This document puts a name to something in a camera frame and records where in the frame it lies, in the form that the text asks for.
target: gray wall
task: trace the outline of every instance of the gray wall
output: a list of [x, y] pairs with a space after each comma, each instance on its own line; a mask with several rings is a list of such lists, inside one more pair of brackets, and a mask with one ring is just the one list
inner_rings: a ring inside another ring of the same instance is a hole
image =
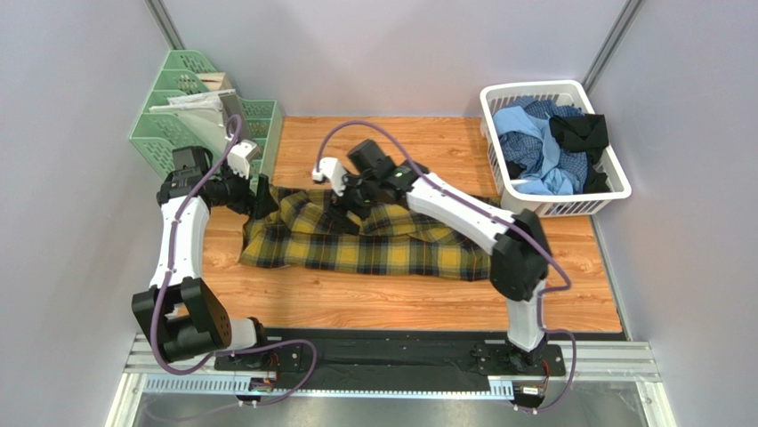
[[648, 1], [591, 94], [632, 197], [598, 215], [680, 426], [758, 419], [756, 2]]
[[127, 137], [167, 47], [136, 0], [0, 9], [0, 424], [101, 426], [157, 259]]
[[293, 116], [477, 116], [485, 86], [581, 80], [624, 2], [165, 0], [189, 49]]

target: wooden board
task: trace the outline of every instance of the wooden board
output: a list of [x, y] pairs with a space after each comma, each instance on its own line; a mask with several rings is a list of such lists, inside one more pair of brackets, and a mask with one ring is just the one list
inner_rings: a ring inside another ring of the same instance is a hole
[[[348, 117], [287, 117], [274, 168], [276, 185], [318, 188], [310, 178], [319, 144]], [[496, 196], [486, 141], [478, 118], [369, 117], [395, 135], [414, 159], [459, 189]], [[340, 131], [324, 155], [338, 157], [366, 138], [401, 158], [381, 134], [363, 126]], [[216, 208], [206, 230], [203, 276], [235, 318], [255, 316], [265, 326], [393, 329], [503, 330], [505, 301], [488, 281], [463, 282], [418, 276], [367, 276], [287, 267], [237, 264], [246, 218]], [[574, 331], [618, 332], [621, 326], [608, 280], [586, 217], [543, 221], [558, 263], [574, 288], [545, 301], [545, 323]], [[551, 271], [549, 286], [560, 285]]]

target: laundry basket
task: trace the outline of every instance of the laundry basket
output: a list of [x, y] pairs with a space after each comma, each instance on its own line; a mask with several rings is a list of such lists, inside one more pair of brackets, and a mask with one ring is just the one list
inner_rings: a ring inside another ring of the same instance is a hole
[[487, 137], [487, 155], [492, 174], [495, 176], [497, 194], [502, 198], [500, 205], [504, 209], [520, 212], [529, 209], [539, 216], [570, 216], [593, 215], [600, 211], [611, 200], [627, 198], [632, 194], [629, 181], [626, 179], [618, 158], [613, 149], [608, 146], [600, 162], [594, 166], [598, 172], [608, 175], [608, 193], [575, 194], [571, 196], [538, 196], [523, 194], [513, 187], [519, 181], [511, 181], [508, 169], [505, 167], [503, 149], [497, 138], [495, 124], [492, 120], [499, 109], [522, 96], [532, 96], [537, 100], [553, 100], [558, 105], [572, 105], [584, 113], [594, 114], [593, 106], [587, 99], [582, 85], [574, 80], [557, 80], [547, 82], [512, 83], [485, 87], [481, 91], [481, 134]]

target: black mounting plate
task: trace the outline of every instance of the black mounting plate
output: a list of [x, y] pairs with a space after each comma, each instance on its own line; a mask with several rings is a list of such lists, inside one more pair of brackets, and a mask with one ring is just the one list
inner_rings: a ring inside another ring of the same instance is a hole
[[[513, 345], [506, 343], [488, 344], [480, 343], [476, 346], [477, 366], [483, 375], [533, 375], [544, 376], [544, 367], [538, 364], [536, 367], [528, 367], [526, 372], [517, 371], [508, 360], [508, 355], [513, 351]], [[563, 352], [560, 346], [547, 344], [542, 351], [543, 360], [550, 368], [550, 376], [564, 376], [566, 364], [563, 360]]]
[[300, 372], [304, 368], [302, 345], [298, 344], [265, 353], [216, 358], [214, 369], [217, 371], [273, 371], [274, 369], [268, 364], [271, 354], [278, 355], [279, 372]]

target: yellow and black checkered fabric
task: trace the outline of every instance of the yellow and black checkered fabric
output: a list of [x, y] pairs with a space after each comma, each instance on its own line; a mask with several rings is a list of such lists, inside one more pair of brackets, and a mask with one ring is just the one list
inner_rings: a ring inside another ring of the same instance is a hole
[[360, 225], [357, 236], [337, 235], [337, 225], [325, 215], [331, 190], [272, 188], [271, 194], [279, 210], [245, 224], [239, 258], [243, 264], [469, 281], [489, 277], [484, 250], [426, 215], [398, 205], [378, 205], [364, 221], [349, 213]]

